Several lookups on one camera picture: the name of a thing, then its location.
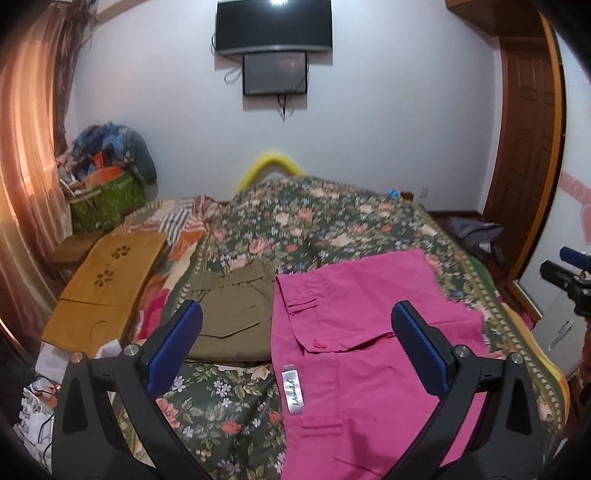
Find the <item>pink curtain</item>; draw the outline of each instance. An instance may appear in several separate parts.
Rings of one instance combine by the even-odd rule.
[[[0,73],[0,318],[30,353],[64,286],[45,259],[72,234],[54,158],[87,10],[50,5]]]

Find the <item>metal screw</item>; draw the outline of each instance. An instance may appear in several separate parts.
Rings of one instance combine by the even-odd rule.
[[[126,356],[136,356],[138,352],[139,346],[137,346],[135,343],[132,343],[131,345],[128,345],[123,349],[123,353]]]
[[[72,356],[70,357],[70,362],[72,362],[73,364],[79,364],[80,362],[82,362],[83,358],[84,358],[84,354],[82,352],[76,352],[76,353],[73,353]]]
[[[460,358],[466,358],[472,354],[472,351],[466,345],[458,345],[455,351],[456,355]]]
[[[511,354],[511,361],[514,364],[521,365],[523,363],[523,357],[520,353],[515,352]]]

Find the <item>door frame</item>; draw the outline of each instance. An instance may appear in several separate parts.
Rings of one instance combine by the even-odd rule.
[[[560,58],[560,51],[558,50],[558,43],[556,40],[556,35],[554,34],[554,30],[540,14],[540,20],[542,22],[542,26],[544,27],[544,35],[545,35],[545,43],[548,46],[548,51],[550,53],[550,63],[552,67],[552,78],[553,78],[553,85],[554,85],[554,129],[553,129],[553,136],[552,136],[552,149],[550,152],[550,161],[548,165],[548,175],[544,182],[544,188],[542,191],[542,196],[540,199],[540,205],[538,207],[538,211],[535,214],[534,222],[532,224],[531,230],[525,240],[525,244],[519,253],[519,257],[517,258],[517,262],[511,268],[509,275],[506,281],[506,288],[509,292],[522,304],[525,310],[530,314],[532,319],[536,322],[540,319],[540,313],[538,309],[531,304],[530,300],[525,296],[522,290],[516,285],[517,279],[521,276],[523,271],[525,270],[532,254],[534,253],[535,247],[538,244],[538,240],[540,239],[540,235],[544,229],[544,225],[546,223],[546,219],[548,218],[548,214],[550,213],[550,208],[552,207],[552,203],[554,200],[554,195],[556,193],[556,188],[558,185],[558,178],[560,177],[560,170],[562,165],[562,153],[564,147],[564,131],[566,126],[566,101],[564,97],[564,75],[562,70],[562,61]],[[486,200],[486,205],[484,208],[483,216],[486,217],[487,212],[489,211],[492,203],[492,196],[491,192],[494,191],[495,185],[499,179],[499,168],[500,159],[504,153],[505,149],[505,134],[506,134],[506,125],[507,125],[507,106],[508,106],[508,72],[507,72],[507,57],[506,57],[506,50],[503,48],[503,43],[508,43],[513,41],[544,41],[544,39],[537,39],[537,38],[530,38],[525,39],[523,37],[509,37],[509,38],[500,38],[501,44],[501,59],[503,65],[503,108],[502,108],[502,115],[501,115],[501,133],[499,139],[499,148],[496,156],[496,165],[495,171],[493,173],[492,181],[491,181],[491,188],[489,189],[488,198]]]

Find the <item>olive green pants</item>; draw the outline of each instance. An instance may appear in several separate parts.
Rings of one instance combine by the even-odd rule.
[[[260,258],[227,275],[191,278],[189,298],[203,309],[203,329],[189,358],[208,363],[271,360],[275,271]]]

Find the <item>green floral blanket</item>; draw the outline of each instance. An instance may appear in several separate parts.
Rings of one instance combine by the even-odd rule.
[[[256,185],[234,198],[212,225],[171,292],[162,318],[170,318],[185,299],[195,271],[229,271],[259,256],[270,260],[278,273],[297,273],[417,248],[425,252],[442,292],[482,313],[491,354],[524,355],[548,430],[545,449],[553,452],[566,415],[564,379],[553,375],[529,332],[507,314],[478,266],[415,203],[311,177]],[[157,403],[215,479],[280,477],[285,432],[270,364],[235,368],[186,362]],[[135,456],[149,463],[123,409],[119,420]]]

